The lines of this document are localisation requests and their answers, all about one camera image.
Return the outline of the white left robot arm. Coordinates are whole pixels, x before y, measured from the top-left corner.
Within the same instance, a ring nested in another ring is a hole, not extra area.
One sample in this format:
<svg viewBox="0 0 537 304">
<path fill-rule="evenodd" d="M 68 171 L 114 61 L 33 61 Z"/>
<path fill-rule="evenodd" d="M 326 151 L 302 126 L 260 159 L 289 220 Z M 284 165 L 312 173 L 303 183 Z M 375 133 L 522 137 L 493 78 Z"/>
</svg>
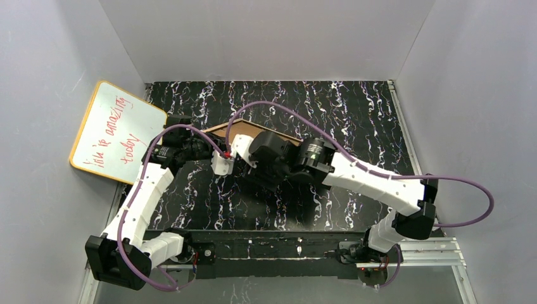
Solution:
<svg viewBox="0 0 537 304">
<path fill-rule="evenodd" d="M 226 138 L 193 127 L 187 116 L 168 119 L 148 143 L 124 204 L 104 231 L 85 243 L 95 280 L 136 291 L 146 284 L 160 291 L 181 290 L 169 274 L 167 284 L 149 276 L 169 258 L 187 251 L 185 234 L 167 229 L 149 241 L 143 238 L 158 202 L 181 168 L 187 162 L 224 159 L 227 144 Z"/>
</svg>

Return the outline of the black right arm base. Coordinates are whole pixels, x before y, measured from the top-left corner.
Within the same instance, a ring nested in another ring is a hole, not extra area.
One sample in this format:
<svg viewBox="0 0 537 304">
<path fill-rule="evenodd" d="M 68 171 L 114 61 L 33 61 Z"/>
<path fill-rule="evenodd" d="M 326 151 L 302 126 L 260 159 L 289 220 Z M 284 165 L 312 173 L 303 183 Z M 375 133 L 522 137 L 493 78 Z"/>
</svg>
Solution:
<svg viewBox="0 0 537 304">
<path fill-rule="evenodd" d="M 396 248 L 381 253 L 367 247 L 364 241 L 342 241 L 336 248 L 336 258 L 342 264 L 371 263 L 370 266 L 358 266 L 358 278 L 366 284 L 384 284 L 388 280 L 388 265 L 396 263 Z"/>
</svg>

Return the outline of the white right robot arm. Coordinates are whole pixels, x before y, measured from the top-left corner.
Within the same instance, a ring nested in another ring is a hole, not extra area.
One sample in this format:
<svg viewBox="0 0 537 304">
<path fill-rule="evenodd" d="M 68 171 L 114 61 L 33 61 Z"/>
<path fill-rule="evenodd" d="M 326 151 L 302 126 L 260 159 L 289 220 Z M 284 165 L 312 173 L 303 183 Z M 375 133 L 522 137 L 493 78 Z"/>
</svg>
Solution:
<svg viewBox="0 0 537 304">
<path fill-rule="evenodd" d="M 249 179 L 268 189 L 283 181 L 340 187 L 384 203 L 392 210 L 366 230 L 360 245 L 350 251 L 385 255 L 404 239 L 428 239 L 435 223 L 437 182 L 407 181 L 392 171 L 363 164 L 332 141 L 310 137 L 300 144 L 272 131 L 255 137 L 236 135 L 232 152 L 249 166 Z"/>
</svg>

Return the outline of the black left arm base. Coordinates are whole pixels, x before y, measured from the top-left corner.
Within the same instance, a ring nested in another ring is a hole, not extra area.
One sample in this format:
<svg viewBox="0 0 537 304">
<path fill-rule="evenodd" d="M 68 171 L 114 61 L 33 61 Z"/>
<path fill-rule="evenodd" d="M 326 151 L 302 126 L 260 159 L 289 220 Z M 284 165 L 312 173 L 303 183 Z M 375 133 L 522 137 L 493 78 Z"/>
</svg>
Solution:
<svg viewBox="0 0 537 304">
<path fill-rule="evenodd" d="M 216 262 L 216 246 L 212 241 L 190 237 L 182 253 L 173 256 L 165 263 L 167 267 L 193 268 L 200 265 L 213 265 Z"/>
</svg>

